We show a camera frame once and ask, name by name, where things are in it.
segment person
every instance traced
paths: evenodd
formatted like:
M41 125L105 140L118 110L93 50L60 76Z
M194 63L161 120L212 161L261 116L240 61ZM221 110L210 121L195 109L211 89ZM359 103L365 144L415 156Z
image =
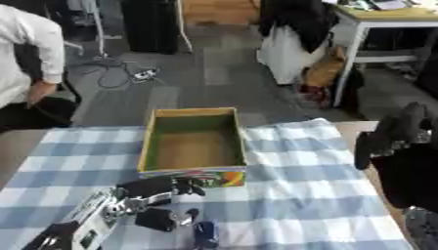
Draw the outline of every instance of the person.
M15 45L38 49L42 77L32 82L15 56ZM41 109L56 109L47 97L63 80L65 49L62 29L46 18L0 4L0 133L53 125Z

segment power strip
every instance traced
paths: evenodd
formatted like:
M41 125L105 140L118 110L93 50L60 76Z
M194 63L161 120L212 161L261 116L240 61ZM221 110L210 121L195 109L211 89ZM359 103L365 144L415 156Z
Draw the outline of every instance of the power strip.
M134 74L134 77L138 81L149 81L155 79L158 75L158 70L155 68L141 71L139 73Z

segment person's arm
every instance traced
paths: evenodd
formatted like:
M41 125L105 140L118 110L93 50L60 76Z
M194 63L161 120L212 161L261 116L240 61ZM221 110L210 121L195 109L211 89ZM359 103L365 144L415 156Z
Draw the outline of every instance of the person's arm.
M65 66L64 38L55 22L31 13L0 5L0 40L32 44L39 49L43 80L27 93L27 103L34 105L57 90Z
M39 49L43 80L57 84L62 81L65 66L64 38L59 25L34 14L10 8L11 32L15 43L29 43Z

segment open box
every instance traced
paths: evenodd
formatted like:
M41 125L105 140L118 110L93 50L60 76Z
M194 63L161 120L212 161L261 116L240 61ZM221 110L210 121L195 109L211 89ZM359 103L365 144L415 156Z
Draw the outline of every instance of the open box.
M158 109L148 125L140 178L190 176L206 188L242 186L246 163L232 107Z

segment checkered tablecloth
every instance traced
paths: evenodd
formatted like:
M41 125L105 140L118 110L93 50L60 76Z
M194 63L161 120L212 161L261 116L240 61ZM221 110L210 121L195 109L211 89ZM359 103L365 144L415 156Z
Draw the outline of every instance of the checkered tablecloth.
M170 205L217 223L219 249L412 249L326 120L245 129L245 187ZM135 180L143 128L53 130L0 192L1 249L21 249L93 189ZM191 229L160 232L128 218L111 249L190 249Z

